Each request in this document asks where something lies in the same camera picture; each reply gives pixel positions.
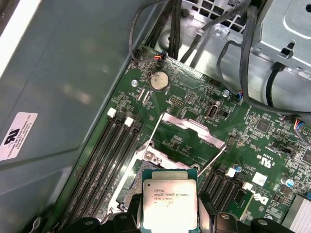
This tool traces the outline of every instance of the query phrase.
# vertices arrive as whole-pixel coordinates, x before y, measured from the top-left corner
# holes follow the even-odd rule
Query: silver screw head
[[[220,217],[223,218],[223,219],[229,219],[230,218],[229,215],[225,215],[225,214],[220,215]]]
[[[228,98],[230,95],[230,91],[225,89],[225,90],[223,90],[222,94],[223,94],[223,97]]]
[[[221,33],[223,33],[223,30],[221,30],[220,28],[216,30],[217,35],[220,35]]]
[[[258,223],[259,223],[260,225],[263,225],[263,226],[267,226],[267,225],[268,225],[268,222],[265,221],[265,220],[263,220],[263,219],[259,219],[259,220],[258,220]]]
[[[152,159],[152,154],[150,152],[145,153],[145,159],[146,160],[151,160]]]
[[[136,79],[133,79],[131,81],[131,85],[132,85],[132,87],[137,87],[138,86],[138,81]]]

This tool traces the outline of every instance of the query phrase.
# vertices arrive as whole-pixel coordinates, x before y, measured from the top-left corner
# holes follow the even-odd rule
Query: plastic panel
[[[143,2],[41,2],[0,79],[1,141],[16,113],[38,113],[17,158],[0,162],[2,233],[20,231],[57,200],[129,61],[129,25]],[[150,11],[141,38],[158,13]]]

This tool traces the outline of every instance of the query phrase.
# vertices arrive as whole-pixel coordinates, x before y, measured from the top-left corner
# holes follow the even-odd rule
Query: black expansion slot
[[[103,152],[114,138],[116,132],[121,129],[121,123],[123,121],[124,114],[117,114],[116,117],[110,118],[105,129],[103,130],[100,139],[98,140],[95,148],[90,154],[89,160],[85,165],[79,180],[77,181],[75,188],[68,200],[67,206],[64,210],[62,217],[60,218],[60,227],[62,229],[68,224],[68,219],[71,216],[75,216],[75,207],[79,205],[81,195],[85,190],[85,186],[92,179],[94,175],[95,167],[100,159],[103,159]]]
[[[229,204],[232,202],[241,187],[242,183],[234,181],[234,183],[228,189],[227,195],[224,196],[222,202],[218,206],[219,212],[224,212],[228,208]]]
[[[226,167],[212,169],[202,191],[208,193],[211,203],[217,212],[224,212],[242,187],[244,175],[238,173],[234,178],[225,175]]]
[[[101,190],[104,190],[104,192],[102,192],[100,195],[97,195],[96,198],[94,199],[94,202],[89,209],[88,213],[89,216],[96,217],[97,213],[99,212],[102,206],[102,203],[107,198],[108,193],[113,192],[112,190],[113,185],[116,186],[116,178],[120,173],[125,161],[128,159],[128,154],[135,149],[137,137],[139,135],[141,127],[142,125],[139,122],[137,122],[131,130],[131,136],[128,144],[121,145],[120,159],[118,160],[113,171],[111,172],[109,179],[104,180],[99,186],[99,188]]]
[[[214,208],[217,210],[219,207],[220,202],[227,195],[227,189],[232,185],[232,181],[228,177],[224,177],[221,184],[219,185],[216,193],[215,198],[212,202]]]

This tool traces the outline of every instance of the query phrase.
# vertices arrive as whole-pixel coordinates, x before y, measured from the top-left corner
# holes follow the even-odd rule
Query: white sticker
[[[0,161],[16,158],[38,113],[16,114],[11,127],[0,145]]]
[[[259,172],[256,172],[253,179],[252,179],[252,182],[260,185],[261,187],[264,186],[264,183],[266,183],[266,180],[267,180],[267,177],[260,174]]]

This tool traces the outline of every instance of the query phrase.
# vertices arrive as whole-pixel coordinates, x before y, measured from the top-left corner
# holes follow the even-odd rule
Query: wire
[[[161,12],[159,18],[157,19],[154,27],[152,28],[145,45],[149,46],[151,48],[154,48],[156,46],[156,41],[158,40],[161,32],[163,31],[163,28],[165,26],[166,21],[168,20],[171,12],[172,12],[172,1],[168,2],[163,11]]]
[[[228,50],[229,45],[234,45],[234,46],[237,46],[237,47],[241,47],[241,45],[238,44],[238,43],[236,43],[235,41],[229,40],[229,41],[225,44],[223,50],[221,51],[221,53],[220,53],[220,55],[219,55],[219,57],[218,57],[218,59],[217,59],[216,71],[217,71],[217,75],[218,75],[218,77],[219,77],[219,79],[220,79],[220,82],[221,82],[231,93],[233,93],[233,94],[235,94],[235,95],[238,95],[238,94],[239,94],[238,91],[236,91],[235,89],[233,89],[230,85],[228,85],[228,84],[226,83],[226,80],[224,79],[224,76],[223,76],[223,73],[222,73],[222,68],[221,68],[222,59],[223,59],[223,57],[225,56],[225,54],[227,53],[227,50]]]
[[[177,0],[173,1],[172,18],[171,18],[171,32],[169,38],[169,56],[174,57],[175,39],[176,39],[176,4]]]
[[[266,85],[266,99],[268,106],[274,107],[273,101],[272,101],[272,86],[273,82],[276,79],[276,76],[279,72],[283,71],[285,68],[285,65],[283,65],[280,62],[275,62],[272,65],[272,72],[268,78],[267,85]]]
[[[181,0],[176,0],[176,15],[175,15],[175,42],[174,42],[174,55],[175,60],[178,59],[179,44],[180,44],[180,18],[181,18]]]
[[[213,21],[209,22],[208,24],[206,24],[201,29],[205,32],[207,29],[210,29],[212,26],[214,26],[218,23],[225,22],[226,20],[231,19],[235,15],[241,15],[242,13],[244,13],[247,10],[247,8],[248,8],[248,4],[241,4],[240,6],[233,9],[231,12],[227,12],[223,16],[220,16],[220,17],[214,19]],[[187,61],[187,59],[191,56],[193,51],[198,46],[201,38],[202,38],[201,35],[198,35],[198,34],[196,35],[196,37],[194,38],[193,42],[191,43],[189,49],[184,54],[184,56],[180,59],[181,63],[185,63]]]
[[[290,115],[295,117],[311,117],[311,112],[293,111],[285,110],[280,108],[271,107],[265,105],[258,100],[249,97],[248,94],[248,66],[249,66],[249,56],[250,50],[253,43],[253,37],[255,33],[257,22],[257,10],[255,6],[250,6],[247,10],[247,20],[246,27],[243,33],[243,43],[241,51],[241,61],[240,61],[240,83],[243,92],[244,101],[255,108],[262,109],[267,112],[279,113],[282,115]]]
[[[146,62],[151,62],[155,58],[152,57],[152,58],[148,58],[148,59],[145,59],[145,60],[140,60],[140,59],[136,58],[136,56],[134,55],[134,52],[133,52],[133,37],[134,37],[134,30],[135,30],[135,26],[136,26],[137,20],[138,20],[138,18],[140,16],[141,12],[144,9],[146,9],[147,7],[152,6],[152,5],[158,5],[158,4],[161,4],[161,3],[164,3],[164,2],[168,2],[168,1],[170,1],[170,0],[153,1],[153,2],[150,2],[150,3],[144,4],[137,10],[137,12],[134,15],[134,19],[133,19],[132,24],[131,24],[130,36],[129,36],[129,40],[128,40],[128,48],[129,48],[129,52],[130,52],[131,58],[138,64],[146,63]]]

